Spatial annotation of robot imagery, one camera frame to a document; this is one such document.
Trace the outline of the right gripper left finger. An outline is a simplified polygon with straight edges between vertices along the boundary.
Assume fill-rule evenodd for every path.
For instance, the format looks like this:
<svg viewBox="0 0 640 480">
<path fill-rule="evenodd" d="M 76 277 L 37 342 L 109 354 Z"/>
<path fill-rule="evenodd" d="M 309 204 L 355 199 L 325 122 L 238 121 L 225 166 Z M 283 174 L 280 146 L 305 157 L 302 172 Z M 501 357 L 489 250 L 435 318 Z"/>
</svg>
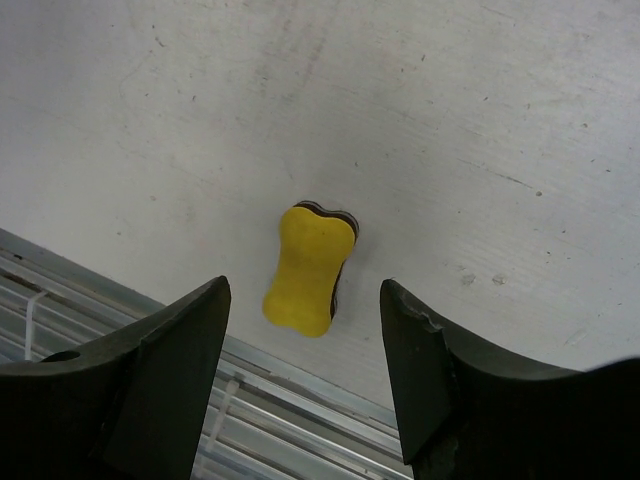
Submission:
<svg viewBox="0 0 640 480">
<path fill-rule="evenodd" d="M 217 277 L 96 340 L 3 365 L 2 477 L 189 478 L 230 306 Z"/>
</svg>

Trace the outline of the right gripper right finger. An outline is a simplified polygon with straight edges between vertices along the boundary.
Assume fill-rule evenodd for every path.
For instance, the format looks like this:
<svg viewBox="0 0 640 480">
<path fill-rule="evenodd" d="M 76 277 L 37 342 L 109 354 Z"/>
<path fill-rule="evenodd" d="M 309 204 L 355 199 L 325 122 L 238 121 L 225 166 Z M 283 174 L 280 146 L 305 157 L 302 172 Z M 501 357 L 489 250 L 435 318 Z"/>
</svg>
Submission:
<svg viewBox="0 0 640 480">
<path fill-rule="evenodd" d="M 402 458 L 417 479 L 635 479 L 639 362 L 584 372 L 500 347 L 392 279 L 383 343 Z"/>
</svg>

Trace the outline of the yellow bone-shaped eraser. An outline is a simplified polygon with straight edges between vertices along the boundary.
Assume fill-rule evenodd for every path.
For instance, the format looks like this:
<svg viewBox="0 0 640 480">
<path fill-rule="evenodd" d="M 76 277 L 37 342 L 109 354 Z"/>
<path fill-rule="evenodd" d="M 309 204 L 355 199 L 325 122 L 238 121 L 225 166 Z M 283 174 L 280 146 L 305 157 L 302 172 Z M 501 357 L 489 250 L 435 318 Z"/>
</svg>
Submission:
<svg viewBox="0 0 640 480">
<path fill-rule="evenodd" d="M 272 324 L 317 338 L 337 308 L 337 286 L 359 236 L 355 217 L 303 200 L 279 223 L 279 258 L 262 311 Z"/>
</svg>

